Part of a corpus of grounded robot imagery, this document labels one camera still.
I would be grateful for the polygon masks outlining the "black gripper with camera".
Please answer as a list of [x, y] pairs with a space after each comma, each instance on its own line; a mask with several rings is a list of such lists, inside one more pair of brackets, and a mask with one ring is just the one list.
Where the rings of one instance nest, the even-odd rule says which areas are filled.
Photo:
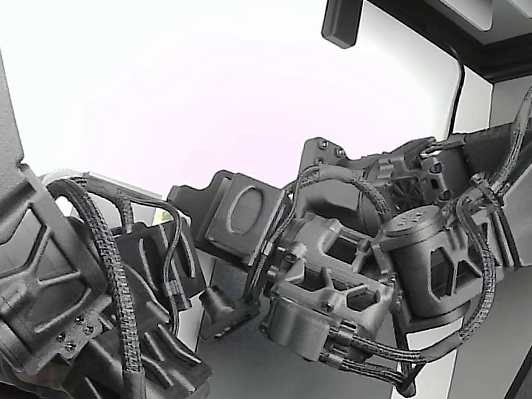
[[193, 238], [211, 255], [253, 266], [272, 222], [286, 207], [283, 189], [221, 170], [206, 187], [174, 185], [167, 202], [192, 222]]

